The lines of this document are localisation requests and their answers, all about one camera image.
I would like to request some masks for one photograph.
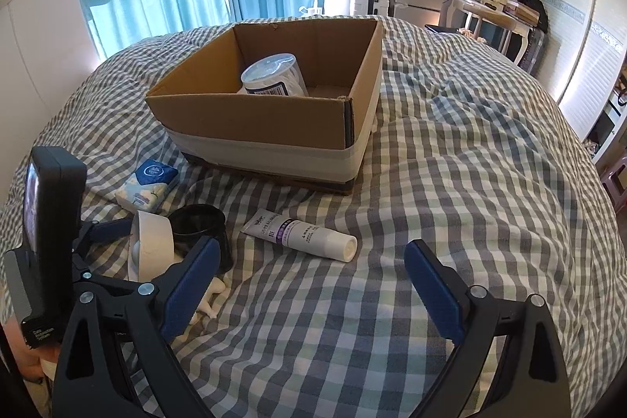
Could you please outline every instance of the human hand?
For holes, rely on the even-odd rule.
[[[4,333],[11,346],[22,376],[29,381],[37,381],[44,375],[42,361],[57,363],[61,346],[57,343],[30,349],[24,341],[20,325],[15,315],[12,315],[4,325]]]

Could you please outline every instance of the metal screw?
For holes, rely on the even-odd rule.
[[[154,290],[155,290],[155,286],[152,285],[150,282],[146,282],[145,284],[141,284],[137,288],[137,292],[139,294],[141,294],[142,296],[151,295]]]
[[[81,303],[89,303],[93,299],[93,293],[91,291],[87,291],[86,293],[80,295],[80,298],[78,299]]]
[[[544,306],[544,298],[540,295],[533,295],[531,296],[531,303],[536,305],[536,306]]]
[[[472,286],[470,288],[470,294],[473,295],[475,298],[485,298],[488,295],[488,291],[485,290],[485,287],[483,286]]]

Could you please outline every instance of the checkered bedspread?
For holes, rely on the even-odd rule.
[[[235,267],[204,318],[173,349],[217,416],[407,416],[449,353],[406,276],[422,238],[468,283],[496,297],[546,297],[575,417],[627,355],[627,264],[596,172],[557,106],[492,49],[382,18],[384,81],[371,140],[349,197],[189,165],[143,101],[149,87],[227,27],[144,40],[102,64],[37,144],[89,168],[86,219],[124,215],[114,191],[139,163],[177,167],[184,184],[161,213],[208,202],[227,215]],[[25,161],[0,212],[1,251],[20,242]],[[258,208],[355,235],[349,264],[239,232]],[[91,253],[124,277],[125,241]],[[468,404],[485,394],[496,354]],[[141,373],[137,390],[156,409]]]

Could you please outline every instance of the bed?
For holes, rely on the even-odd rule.
[[[381,20],[381,99],[348,197],[193,166],[152,116],[147,90],[230,26],[151,38],[111,57],[36,144],[87,164],[84,219],[125,216],[114,191],[146,158],[181,172],[159,213],[194,202],[225,212],[235,265],[214,302],[220,314],[172,344],[217,416],[407,416],[451,349],[404,270],[405,245],[422,238],[468,284],[498,298],[546,298],[573,416],[584,417],[627,356],[625,249],[595,168],[554,101],[504,56]],[[2,252],[20,243],[25,164],[0,211]],[[240,233],[258,208],[355,235],[357,256],[343,264]],[[124,277],[125,244],[96,246],[92,270]],[[487,391],[499,347],[468,411]],[[155,411],[141,372],[134,382]]]

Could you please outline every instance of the barcode label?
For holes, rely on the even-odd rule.
[[[260,87],[259,89],[246,88],[250,94],[273,94],[274,96],[289,96],[287,94],[287,88],[283,82],[277,82],[274,85],[268,87]]]

